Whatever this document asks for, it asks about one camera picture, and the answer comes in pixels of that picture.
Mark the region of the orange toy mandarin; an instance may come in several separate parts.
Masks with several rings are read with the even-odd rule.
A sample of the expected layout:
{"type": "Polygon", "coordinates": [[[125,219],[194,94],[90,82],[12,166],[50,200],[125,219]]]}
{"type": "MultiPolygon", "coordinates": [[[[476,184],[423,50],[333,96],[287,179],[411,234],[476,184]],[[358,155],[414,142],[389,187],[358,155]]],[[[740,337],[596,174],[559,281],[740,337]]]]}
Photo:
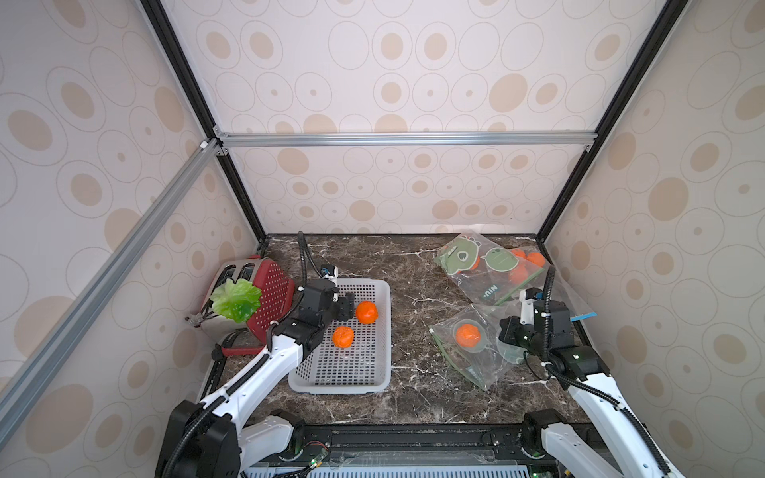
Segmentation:
{"type": "Polygon", "coordinates": [[[348,349],[354,344],[355,332],[352,328],[340,326],[332,336],[333,345],[339,349],[348,349]]]}
{"type": "Polygon", "coordinates": [[[454,338],[462,348],[475,349],[482,340],[482,334],[478,326],[465,323],[456,329],[454,338]]]}
{"type": "Polygon", "coordinates": [[[379,310],[375,303],[363,301],[356,308],[356,319],[362,325],[372,325],[379,318],[379,310]]]}

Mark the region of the green-seal clear zip-top bag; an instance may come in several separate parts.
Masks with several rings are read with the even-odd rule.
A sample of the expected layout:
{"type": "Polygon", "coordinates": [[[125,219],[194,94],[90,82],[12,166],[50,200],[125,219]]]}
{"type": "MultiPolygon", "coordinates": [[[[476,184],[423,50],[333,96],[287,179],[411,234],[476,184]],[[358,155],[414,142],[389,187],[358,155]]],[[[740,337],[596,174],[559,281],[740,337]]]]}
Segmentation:
{"type": "Polygon", "coordinates": [[[508,272],[518,259],[510,250],[479,233],[466,232],[442,246],[435,262],[472,303],[497,306],[515,289],[508,272]]]}

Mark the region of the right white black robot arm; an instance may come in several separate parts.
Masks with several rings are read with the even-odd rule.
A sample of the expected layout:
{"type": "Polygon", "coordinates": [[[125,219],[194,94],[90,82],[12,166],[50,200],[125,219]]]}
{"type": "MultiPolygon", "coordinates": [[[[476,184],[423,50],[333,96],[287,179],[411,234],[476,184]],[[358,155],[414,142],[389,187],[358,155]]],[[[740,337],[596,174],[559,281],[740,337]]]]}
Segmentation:
{"type": "Polygon", "coordinates": [[[541,289],[520,295],[521,314],[500,321],[498,340],[540,360],[547,378],[557,380],[589,416],[616,463],[603,458],[552,408],[524,415],[524,453],[551,457],[575,477],[681,477],[627,404],[601,356],[575,343],[568,306],[552,298],[555,278],[550,268],[541,289]]]}

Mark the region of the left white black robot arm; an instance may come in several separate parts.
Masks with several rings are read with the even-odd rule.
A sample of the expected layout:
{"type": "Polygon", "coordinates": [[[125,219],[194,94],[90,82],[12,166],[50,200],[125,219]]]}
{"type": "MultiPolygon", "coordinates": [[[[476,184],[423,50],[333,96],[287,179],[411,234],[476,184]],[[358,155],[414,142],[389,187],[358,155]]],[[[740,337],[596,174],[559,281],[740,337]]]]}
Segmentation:
{"type": "Polygon", "coordinates": [[[255,409],[322,342],[332,324],[353,316],[353,300],[340,292],[335,266],[319,268],[305,234],[297,234],[299,297],[266,332],[266,345],[234,378],[200,402],[185,400],[171,413],[161,444],[157,477],[239,477],[286,450],[295,425],[282,416],[246,424],[255,409]]]}

